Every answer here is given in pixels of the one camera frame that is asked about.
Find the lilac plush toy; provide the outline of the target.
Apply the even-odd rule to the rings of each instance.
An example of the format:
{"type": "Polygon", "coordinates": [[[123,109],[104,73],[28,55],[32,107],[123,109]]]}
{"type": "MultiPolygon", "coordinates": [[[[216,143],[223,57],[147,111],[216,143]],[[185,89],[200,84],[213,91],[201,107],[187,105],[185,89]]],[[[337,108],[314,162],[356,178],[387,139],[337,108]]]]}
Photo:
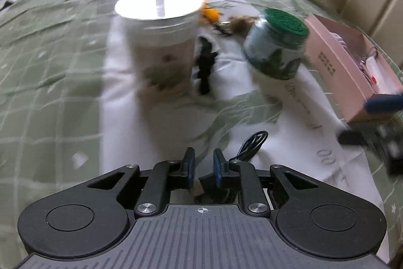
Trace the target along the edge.
{"type": "Polygon", "coordinates": [[[336,34],[335,32],[331,31],[330,34],[332,35],[332,37],[338,42],[338,44],[345,50],[348,51],[348,46],[345,43],[344,39],[339,35],[336,34]]]}

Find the pink cardboard box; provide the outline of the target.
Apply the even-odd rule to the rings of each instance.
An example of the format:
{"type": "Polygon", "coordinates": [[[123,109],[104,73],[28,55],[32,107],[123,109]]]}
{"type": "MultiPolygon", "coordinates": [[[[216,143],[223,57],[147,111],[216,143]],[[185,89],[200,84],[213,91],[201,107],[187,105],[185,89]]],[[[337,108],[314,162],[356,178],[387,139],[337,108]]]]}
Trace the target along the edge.
{"type": "Polygon", "coordinates": [[[376,94],[402,94],[402,83],[380,50],[361,32],[317,15],[305,19],[309,28],[306,55],[332,93],[344,119],[365,122],[394,113],[368,113],[364,106],[376,94]],[[345,51],[330,32],[339,34],[345,51]]]}

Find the white paper sheet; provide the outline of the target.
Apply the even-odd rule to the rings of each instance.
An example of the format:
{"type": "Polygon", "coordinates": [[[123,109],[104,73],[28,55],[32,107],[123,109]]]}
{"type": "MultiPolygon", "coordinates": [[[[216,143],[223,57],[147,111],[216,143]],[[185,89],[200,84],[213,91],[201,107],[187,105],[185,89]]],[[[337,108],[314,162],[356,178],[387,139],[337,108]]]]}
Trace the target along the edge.
{"type": "MultiPolygon", "coordinates": [[[[208,1],[227,16],[275,8],[300,19],[311,14],[340,19],[322,0],[208,1]]],[[[249,65],[241,39],[221,37],[206,26],[199,33],[219,53],[211,94],[158,95],[144,90],[132,60],[130,29],[120,16],[112,17],[100,102],[102,173],[129,163],[149,169],[180,158],[192,146],[196,173],[205,175],[212,170],[214,149],[232,157],[247,137],[267,130],[268,141],[253,159],[257,168],[286,165],[383,206],[364,150],[338,144],[335,132],[344,120],[311,65],[302,64],[291,80],[274,80],[249,65]]]]}

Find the green lid glass jar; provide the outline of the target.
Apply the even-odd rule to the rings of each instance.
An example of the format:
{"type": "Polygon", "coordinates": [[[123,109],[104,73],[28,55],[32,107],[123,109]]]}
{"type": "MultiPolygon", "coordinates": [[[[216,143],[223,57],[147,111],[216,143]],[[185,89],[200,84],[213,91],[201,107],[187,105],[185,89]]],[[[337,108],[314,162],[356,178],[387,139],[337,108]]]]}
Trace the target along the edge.
{"type": "Polygon", "coordinates": [[[305,57],[308,37],[309,29],[300,19],[282,10],[267,8],[255,20],[243,51],[246,60],[262,74],[290,80],[305,57]]]}

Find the black scrunchie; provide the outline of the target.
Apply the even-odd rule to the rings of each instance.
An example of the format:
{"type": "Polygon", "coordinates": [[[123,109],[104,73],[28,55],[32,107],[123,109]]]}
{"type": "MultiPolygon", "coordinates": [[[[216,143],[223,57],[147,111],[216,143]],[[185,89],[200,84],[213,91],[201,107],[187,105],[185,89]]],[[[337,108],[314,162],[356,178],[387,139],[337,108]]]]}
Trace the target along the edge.
{"type": "Polygon", "coordinates": [[[210,93],[209,77],[212,73],[218,52],[212,50],[212,43],[205,37],[199,36],[201,43],[199,56],[196,59],[198,72],[196,78],[199,79],[198,91],[200,95],[208,95],[210,93]]]}

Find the white paper cup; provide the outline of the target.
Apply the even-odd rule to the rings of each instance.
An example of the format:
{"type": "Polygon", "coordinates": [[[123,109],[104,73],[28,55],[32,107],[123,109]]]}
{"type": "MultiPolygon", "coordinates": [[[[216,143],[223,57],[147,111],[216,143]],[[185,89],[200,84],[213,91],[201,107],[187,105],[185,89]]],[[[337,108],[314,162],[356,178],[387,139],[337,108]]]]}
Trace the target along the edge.
{"type": "Polygon", "coordinates": [[[191,88],[195,44],[204,0],[119,0],[139,89],[179,96],[191,88]]]}

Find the green checked tablecloth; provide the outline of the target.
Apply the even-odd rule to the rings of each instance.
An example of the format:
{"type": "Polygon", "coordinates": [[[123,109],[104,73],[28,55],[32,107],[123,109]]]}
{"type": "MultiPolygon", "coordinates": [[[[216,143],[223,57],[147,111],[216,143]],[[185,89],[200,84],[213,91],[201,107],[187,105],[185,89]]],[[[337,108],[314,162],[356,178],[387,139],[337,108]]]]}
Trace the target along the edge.
{"type": "MultiPolygon", "coordinates": [[[[34,201],[102,174],[100,102],[117,0],[15,0],[1,12],[1,267],[26,255],[34,201]]],[[[365,151],[387,218],[379,256],[402,245],[402,180],[365,151]]]]}

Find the orange pompom keychain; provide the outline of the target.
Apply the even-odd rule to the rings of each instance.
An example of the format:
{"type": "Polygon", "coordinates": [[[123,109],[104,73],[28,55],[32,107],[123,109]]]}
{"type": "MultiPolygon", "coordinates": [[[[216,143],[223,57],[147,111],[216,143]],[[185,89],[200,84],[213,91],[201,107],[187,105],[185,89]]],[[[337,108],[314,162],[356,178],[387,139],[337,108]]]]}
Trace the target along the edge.
{"type": "Polygon", "coordinates": [[[200,22],[202,23],[218,24],[220,22],[221,13],[216,8],[211,7],[207,1],[204,1],[200,15],[200,22]]]}

